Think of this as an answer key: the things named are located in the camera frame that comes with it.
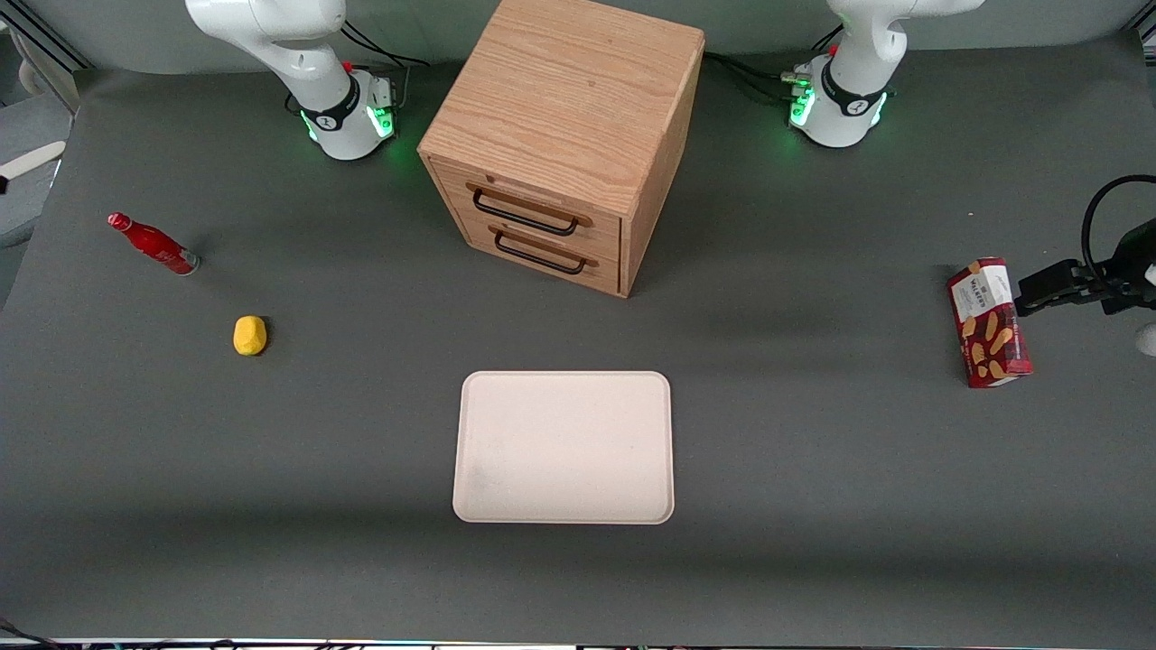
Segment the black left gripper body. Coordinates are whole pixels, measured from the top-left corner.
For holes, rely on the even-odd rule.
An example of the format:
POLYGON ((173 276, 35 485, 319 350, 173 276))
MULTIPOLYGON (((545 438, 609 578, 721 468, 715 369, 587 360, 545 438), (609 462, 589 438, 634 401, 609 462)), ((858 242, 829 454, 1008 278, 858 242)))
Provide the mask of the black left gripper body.
POLYGON ((1155 219, 1143 226, 1133 227, 1122 235, 1114 254, 1101 263, 1101 272, 1114 288, 1106 300, 1102 300, 1105 316, 1114 316, 1132 308, 1155 310, 1155 219))

